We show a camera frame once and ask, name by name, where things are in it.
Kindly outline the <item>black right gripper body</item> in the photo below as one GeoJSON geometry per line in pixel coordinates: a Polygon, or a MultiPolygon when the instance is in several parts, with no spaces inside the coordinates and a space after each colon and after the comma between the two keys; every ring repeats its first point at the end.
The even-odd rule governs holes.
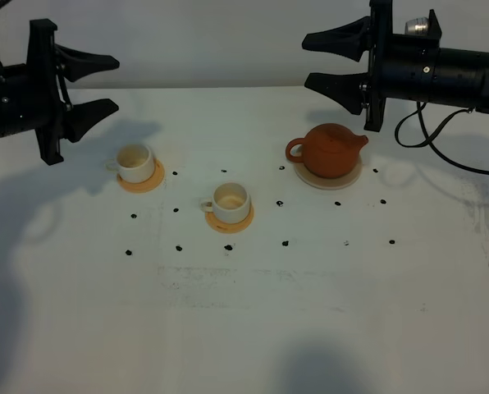
{"type": "Polygon", "coordinates": [[[387,99],[429,100],[440,40],[395,34],[392,2],[371,1],[364,129],[380,131],[387,99]]]}

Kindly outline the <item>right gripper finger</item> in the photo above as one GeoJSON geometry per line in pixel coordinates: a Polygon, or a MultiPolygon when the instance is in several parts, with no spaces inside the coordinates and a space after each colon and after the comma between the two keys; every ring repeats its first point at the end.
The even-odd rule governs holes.
{"type": "Polygon", "coordinates": [[[368,51],[370,26],[371,17],[365,16],[335,29],[306,34],[302,49],[331,53],[359,62],[363,53],[368,51]]]}
{"type": "Polygon", "coordinates": [[[369,74],[332,75],[310,73],[304,87],[326,96],[340,104],[349,113],[360,115],[368,108],[367,90],[363,89],[369,81],[369,74]]]}

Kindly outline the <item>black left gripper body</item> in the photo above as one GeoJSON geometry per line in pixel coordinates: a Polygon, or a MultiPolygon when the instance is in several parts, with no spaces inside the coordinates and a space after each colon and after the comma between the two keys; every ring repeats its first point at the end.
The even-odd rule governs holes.
{"type": "Polygon", "coordinates": [[[41,159],[48,165],[61,163],[60,139],[64,136],[66,102],[61,99],[61,71],[49,19],[30,22],[26,62],[0,70],[1,109],[6,130],[13,134],[35,131],[41,159]]]}

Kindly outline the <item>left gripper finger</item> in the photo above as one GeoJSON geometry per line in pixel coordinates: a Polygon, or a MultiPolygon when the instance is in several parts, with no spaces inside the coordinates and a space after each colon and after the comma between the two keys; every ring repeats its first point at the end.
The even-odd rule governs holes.
{"type": "Polygon", "coordinates": [[[95,125],[118,110],[118,105],[109,98],[76,104],[65,114],[65,139],[79,142],[95,125]]]}
{"type": "Polygon", "coordinates": [[[113,56],[84,53],[61,45],[57,45],[57,55],[62,74],[70,82],[95,73],[116,70],[120,66],[113,56]]]}

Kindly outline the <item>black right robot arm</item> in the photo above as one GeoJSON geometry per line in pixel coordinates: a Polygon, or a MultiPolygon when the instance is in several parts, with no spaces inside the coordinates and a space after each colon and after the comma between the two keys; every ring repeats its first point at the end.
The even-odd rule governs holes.
{"type": "Polygon", "coordinates": [[[307,34],[307,51],[331,53],[359,61],[368,70],[352,75],[311,73],[304,85],[366,115],[365,130],[380,131],[387,99],[471,108],[489,114],[489,53],[442,48],[434,11],[418,33],[393,31],[391,1],[372,1],[371,13],[332,30],[307,34]]]}

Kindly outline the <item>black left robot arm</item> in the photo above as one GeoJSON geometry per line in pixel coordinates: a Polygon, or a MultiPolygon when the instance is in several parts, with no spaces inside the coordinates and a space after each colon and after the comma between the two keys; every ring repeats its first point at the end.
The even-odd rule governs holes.
{"type": "Polygon", "coordinates": [[[120,63],[109,55],[85,53],[56,44],[57,26],[49,19],[30,22],[26,61],[0,62],[0,139],[34,131],[41,159],[62,162],[61,140],[76,143],[96,124],[118,110],[109,98],[73,104],[66,84],[120,63]]]}

